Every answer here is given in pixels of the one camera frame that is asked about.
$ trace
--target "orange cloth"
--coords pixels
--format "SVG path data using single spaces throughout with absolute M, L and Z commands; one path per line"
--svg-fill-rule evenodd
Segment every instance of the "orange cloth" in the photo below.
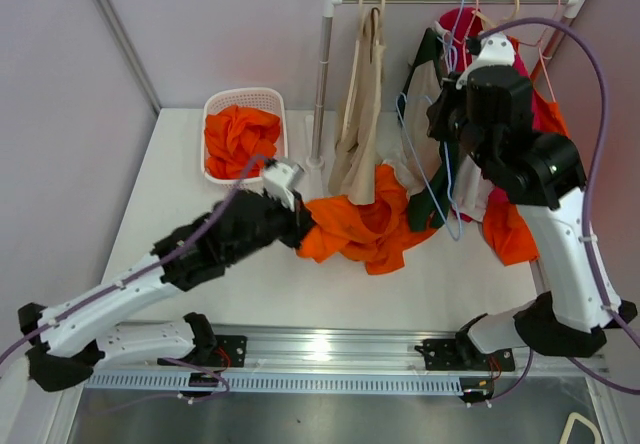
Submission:
M 280 136 L 280 118 L 259 109 L 238 107 L 208 115 L 204 138 L 210 157 L 207 169 L 217 179 L 237 179 L 256 154 L 273 157 Z M 247 177 L 260 174 L 262 162 Z
M 542 132 L 556 132 L 569 137 L 569 131 L 557 102 L 547 102 L 534 90 Z M 540 257 L 531 231 L 508 202 L 489 200 L 482 221 L 484 237 L 505 266 L 534 261 Z
M 297 251 L 300 257 L 323 262 L 336 252 L 364 261 L 368 274 L 386 274 L 404 267 L 403 251 L 434 234 L 437 229 L 411 232 L 407 221 L 407 190 L 388 165 L 376 167 L 375 201 L 355 206 L 346 196 L 316 199 L 305 205 L 316 226 Z

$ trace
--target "gray wall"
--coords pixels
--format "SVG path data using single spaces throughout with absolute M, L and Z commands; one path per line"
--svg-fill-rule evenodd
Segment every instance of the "gray wall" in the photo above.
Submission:
M 153 115 L 92 0 L 0 0 L 0 348 L 99 283 Z
M 588 0 L 575 28 L 596 50 L 611 88 L 611 127 L 597 181 L 593 225 L 618 293 L 640 305 L 640 180 L 636 169 L 640 160 L 640 26 L 636 7 L 636 0 Z M 560 50 L 550 72 L 571 137 L 588 168 L 600 113 L 595 76 L 573 43 Z M 640 332 L 640 319 L 633 327 Z M 607 360 L 616 380 L 640 388 L 640 352 L 621 335 L 611 336 L 609 341 Z M 640 399 L 628 397 L 625 402 L 629 422 L 640 441 Z
M 288 109 L 311 109 L 322 0 L 113 0 L 166 107 L 201 107 L 215 92 L 268 86 Z M 553 14 L 527 7 L 521 16 Z M 385 36 L 383 103 L 391 110 L 425 27 L 451 6 L 390 6 Z M 500 6 L 483 8 L 502 17 Z M 357 6 L 339 7 L 333 32 L 327 104 L 345 92 L 353 57 Z M 539 30 L 519 33 L 535 41 Z

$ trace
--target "plastic laundry basket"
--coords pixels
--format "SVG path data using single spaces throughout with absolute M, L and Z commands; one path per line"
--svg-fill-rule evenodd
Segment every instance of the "plastic laundry basket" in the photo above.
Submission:
M 200 133 L 202 138 L 202 148 L 200 150 L 200 168 L 205 179 L 231 188 L 236 182 L 235 179 L 217 179 L 209 174 L 207 170 L 206 162 L 209 158 L 209 151 L 204 139 L 204 130 L 207 125 L 207 116 L 209 114 L 217 114 L 223 109 L 237 105 L 241 107 L 253 107 L 254 109 L 260 109 L 262 111 L 270 112 L 280 118 L 280 137 L 275 143 L 276 153 L 274 157 L 288 157 L 289 148 L 287 144 L 287 123 L 284 117 L 284 101 L 279 92 L 269 89 L 267 87 L 248 87 L 245 89 L 233 89 L 230 91 L 223 91 L 212 96 L 204 106 L 204 112 L 202 114 L 202 132 Z M 262 189 L 262 177 L 251 177 L 245 179 L 240 187 L 244 189 L 250 189 L 253 191 L 259 191 Z

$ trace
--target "white table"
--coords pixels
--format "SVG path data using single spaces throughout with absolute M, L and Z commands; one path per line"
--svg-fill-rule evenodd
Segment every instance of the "white table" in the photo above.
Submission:
M 199 166 L 199 109 L 164 109 L 120 226 L 105 278 L 127 269 L 174 228 L 211 209 L 225 190 L 206 181 Z M 289 156 L 306 157 L 304 111 L 287 112 Z M 323 155 L 331 154 L 335 116 L 327 113 Z M 395 126 L 387 117 L 380 128 Z M 324 178 L 330 171 L 329 157 Z M 529 264 L 504 267 L 476 224 L 454 242 L 444 229 L 405 252 L 406 267 L 369 276 L 341 255 L 322 265 L 300 259 L 280 243 L 264 249 L 177 298 L 133 319 L 179 319 L 196 311 L 214 323 L 314 328 L 452 331 L 471 318 L 535 297 Z

